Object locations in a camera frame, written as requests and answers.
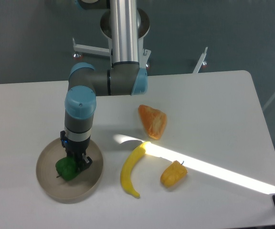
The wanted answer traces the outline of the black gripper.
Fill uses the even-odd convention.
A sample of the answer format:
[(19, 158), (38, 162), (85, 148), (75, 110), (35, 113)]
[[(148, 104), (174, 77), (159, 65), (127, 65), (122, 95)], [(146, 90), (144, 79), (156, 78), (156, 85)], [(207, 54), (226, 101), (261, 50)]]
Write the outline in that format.
[(86, 150), (90, 143), (90, 137), (84, 141), (75, 142), (70, 140), (65, 131), (60, 132), (60, 140), (62, 147), (65, 148), (66, 156), (73, 157), (77, 163), (77, 170), (84, 171), (88, 169), (93, 163), (89, 156), (86, 156)]

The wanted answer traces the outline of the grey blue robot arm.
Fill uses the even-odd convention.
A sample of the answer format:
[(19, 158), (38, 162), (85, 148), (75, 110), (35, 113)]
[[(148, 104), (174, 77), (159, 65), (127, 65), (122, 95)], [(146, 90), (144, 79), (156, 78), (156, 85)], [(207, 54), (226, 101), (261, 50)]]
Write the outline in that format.
[(144, 94), (148, 86), (145, 67), (140, 65), (138, 44), (138, 8), (135, 0), (110, 1), (112, 35), (111, 69), (97, 72), (92, 65), (80, 62), (70, 72), (66, 94), (64, 130), (61, 143), (76, 171), (92, 164), (86, 156), (89, 146), (96, 97)]

